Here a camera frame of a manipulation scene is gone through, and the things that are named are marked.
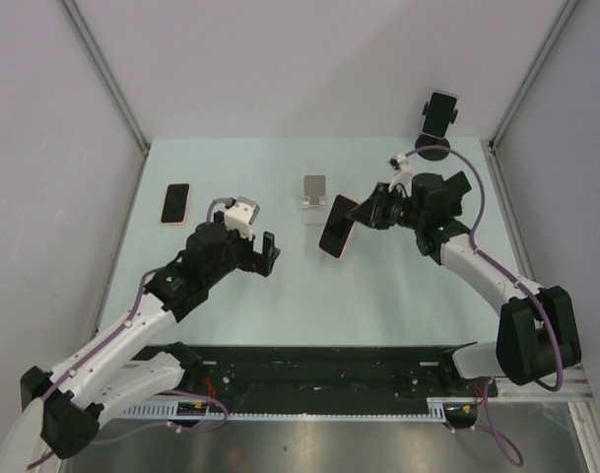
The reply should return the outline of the silver folding phone stand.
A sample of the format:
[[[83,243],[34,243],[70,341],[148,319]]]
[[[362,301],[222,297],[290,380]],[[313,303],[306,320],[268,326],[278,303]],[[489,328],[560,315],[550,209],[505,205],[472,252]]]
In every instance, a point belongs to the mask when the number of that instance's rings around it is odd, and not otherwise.
[[[326,176],[303,177],[302,221],[308,226],[323,226],[327,220]]]

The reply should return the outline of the black folding phone stand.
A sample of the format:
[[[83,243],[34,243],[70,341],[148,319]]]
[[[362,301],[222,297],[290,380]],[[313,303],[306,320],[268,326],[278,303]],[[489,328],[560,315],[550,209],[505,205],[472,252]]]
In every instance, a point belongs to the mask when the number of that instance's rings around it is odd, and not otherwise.
[[[463,213],[462,199],[472,190],[472,186],[464,171],[460,171],[444,182],[447,212],[450,217]]]

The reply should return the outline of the pink cased smartphone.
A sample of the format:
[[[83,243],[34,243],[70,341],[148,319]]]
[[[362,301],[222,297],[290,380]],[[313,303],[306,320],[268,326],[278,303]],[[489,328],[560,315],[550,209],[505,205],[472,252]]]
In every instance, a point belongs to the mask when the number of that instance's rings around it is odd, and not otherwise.
[[[160,222],[163,225],[177,225],[185,221],[190,185],[172,183],[167,187]]]
[[[336,259],[342,257],[356,224],[348,214],[357,206],[358,203],[347,196],[335,197],[319,239],[320,250]]]

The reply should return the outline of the black round base phone stand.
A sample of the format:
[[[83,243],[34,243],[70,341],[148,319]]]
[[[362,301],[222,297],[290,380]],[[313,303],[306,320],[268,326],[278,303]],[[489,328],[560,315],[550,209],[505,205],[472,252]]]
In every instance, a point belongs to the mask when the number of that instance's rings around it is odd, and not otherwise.
[[[417,149],[423,148],[422,152],[419,152],[419,155],[427,161],[438,162],[445,159],[448,156],[448,153],[442,151],[440,149],[433,149],[433,146],[439,146],[442,148],[450,148],[450,143],[446,139],[446,135],[444,138],[436,139],[427,135],[422,134],[418,137],[415,147]]]

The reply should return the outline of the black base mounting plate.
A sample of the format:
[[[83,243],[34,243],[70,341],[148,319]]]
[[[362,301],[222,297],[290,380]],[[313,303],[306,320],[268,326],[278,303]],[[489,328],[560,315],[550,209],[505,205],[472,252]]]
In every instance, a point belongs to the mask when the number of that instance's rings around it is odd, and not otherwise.
[[[450,346],[239,347],[185,346],[186,369],[178,388],[213,393],[228,408],[348,405],[357,400],[441,398],[474,401],[485,379],[464,379]]]

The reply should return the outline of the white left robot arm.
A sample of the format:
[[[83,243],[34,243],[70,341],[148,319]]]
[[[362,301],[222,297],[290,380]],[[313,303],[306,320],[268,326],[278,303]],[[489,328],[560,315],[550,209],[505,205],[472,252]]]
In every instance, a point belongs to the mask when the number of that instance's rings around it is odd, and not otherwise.
[[[273,234],[255,251],[257,203],[223,198],[167,265],[143,274],[133,305],[108,329],[50,370],[29,369],[21,378],[23,412],[0,449],[0,472],[27,472],[49,458],[70,458],[116,415],[156,394],[188,394],[202,381],[199,359],[175,343],[126,372],[124,365],[154,337],[203,304],[234,270],[271,274],[281,251]]]

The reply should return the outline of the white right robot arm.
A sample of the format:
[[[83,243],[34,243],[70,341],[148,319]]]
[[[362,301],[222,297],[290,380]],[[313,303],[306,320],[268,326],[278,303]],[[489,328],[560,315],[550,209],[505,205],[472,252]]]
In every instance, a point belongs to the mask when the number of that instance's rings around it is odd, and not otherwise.
[[[419,173],[409,190],[400,183],[378,183],[347,216],[371,229],[413,231],[422,255],[460,277],[498,315],[495,341],[451,351],[451,363],[438,371],[446,393],[461,395],[480,377],[525,385],[550,374],[556,378],[551,387],[558,390],[564,369],[582,358],[570,295],[560,286],[546,288],[513,274],[477,245],[473,229],[458,219],[470,190],[462,171],[450,178]]]

